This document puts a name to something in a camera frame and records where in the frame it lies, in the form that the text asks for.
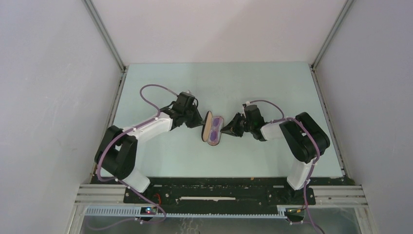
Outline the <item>black glasses case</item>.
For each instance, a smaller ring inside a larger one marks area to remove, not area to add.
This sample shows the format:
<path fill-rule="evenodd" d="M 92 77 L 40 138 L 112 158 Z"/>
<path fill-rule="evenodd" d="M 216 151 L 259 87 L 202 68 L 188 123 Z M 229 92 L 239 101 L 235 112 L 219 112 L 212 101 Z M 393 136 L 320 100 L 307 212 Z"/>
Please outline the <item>black glasses case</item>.
<path fill-rule="evenodd" d="M 204 122 L 201 140 L 210 146 L 217 146 L 220 143 L 224 118 L 222 116 L 214 116 L 211 111 L 207 111 Z"/>

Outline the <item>pink transparent sunglasses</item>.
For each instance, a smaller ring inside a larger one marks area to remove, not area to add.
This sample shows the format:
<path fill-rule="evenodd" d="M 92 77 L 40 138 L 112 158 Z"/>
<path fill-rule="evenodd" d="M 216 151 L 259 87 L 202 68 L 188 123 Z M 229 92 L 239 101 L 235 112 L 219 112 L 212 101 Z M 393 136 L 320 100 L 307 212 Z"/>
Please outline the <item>pink transparent sunglasses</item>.
<path fill-rule="evenodd" d="M 219 144 L 221 139 L 221 129 L 224 125 L 224 118 L 221 116 L 216 116 L 212 118 L 211 128 L 208 134 L 207 143 L 210 146 L 216 146 Z"/>

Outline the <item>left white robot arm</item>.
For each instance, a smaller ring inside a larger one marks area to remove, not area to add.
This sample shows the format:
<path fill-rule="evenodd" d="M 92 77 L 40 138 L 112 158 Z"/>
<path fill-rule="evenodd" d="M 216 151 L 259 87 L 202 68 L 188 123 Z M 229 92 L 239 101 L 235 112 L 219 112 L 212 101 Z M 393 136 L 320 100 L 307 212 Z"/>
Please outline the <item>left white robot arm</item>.
<path fill-rule="evenodd" d="M 95 155 L 96 176 L 99 181 L 118 182 L 135 190 L 135 197 L 142 203 L 152 201 L 154 190 L 150 179 L 136 166 L 137 148 L 154 137 L 186 125 L 196 128 L 204 125 L 198 110 L 198 99 L 188 92 L 177 94 L 169 105 L 156 107 L 156 114 L 129 128 L 110 126 Z"/>

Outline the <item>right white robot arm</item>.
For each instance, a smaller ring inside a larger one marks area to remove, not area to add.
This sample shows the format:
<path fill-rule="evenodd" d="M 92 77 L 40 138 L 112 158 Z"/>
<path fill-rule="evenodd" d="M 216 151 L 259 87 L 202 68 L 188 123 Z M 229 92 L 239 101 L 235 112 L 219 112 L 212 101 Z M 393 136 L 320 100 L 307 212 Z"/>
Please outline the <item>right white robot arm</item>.
<path fill-rule="evenodd" d="M 221 133 L 242 137 L 251 133 L 258 141 L 284 137 L 294 156 L 293 165 L 286 181 L 289 187 L 283 191 L 286 202 L 295 204 L 303 197 L 301 189 L 309 185 L 316 163 L 330 147 L 330 139 L 322 128 L 307 113 L 265 121 L 257 105 L 246 103 L 243 111 L 221 129 Z"/>

